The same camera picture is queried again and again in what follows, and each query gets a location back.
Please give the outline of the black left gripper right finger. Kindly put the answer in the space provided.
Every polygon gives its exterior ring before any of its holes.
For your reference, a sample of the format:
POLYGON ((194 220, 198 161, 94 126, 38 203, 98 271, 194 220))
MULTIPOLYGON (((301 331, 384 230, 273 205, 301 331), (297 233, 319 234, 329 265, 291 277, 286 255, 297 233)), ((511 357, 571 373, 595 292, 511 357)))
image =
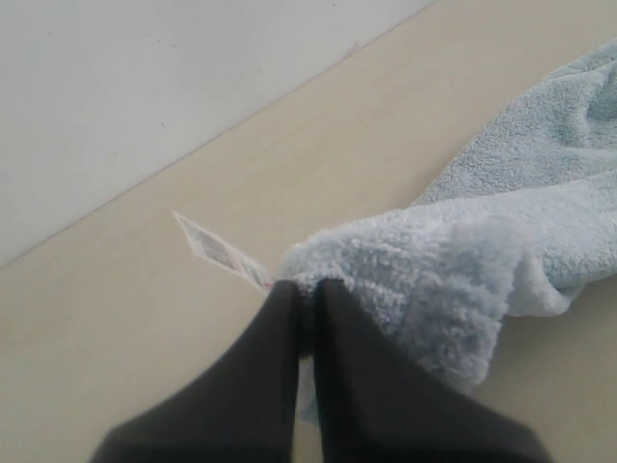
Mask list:
POLYGON ((314 373, 327 462, 549 462, 528 427, 409 360, 340 281, 317 289, 314 373))

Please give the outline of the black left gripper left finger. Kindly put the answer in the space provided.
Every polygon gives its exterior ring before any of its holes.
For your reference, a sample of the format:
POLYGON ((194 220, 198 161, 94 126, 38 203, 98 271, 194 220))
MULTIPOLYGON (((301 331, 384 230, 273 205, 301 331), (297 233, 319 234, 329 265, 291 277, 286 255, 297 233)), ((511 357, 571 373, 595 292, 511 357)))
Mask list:
POLYGON ((299 369, 299 293, 274 285, 229 350, 191 384, 112 429, 94 462, 288 462, 299 369))

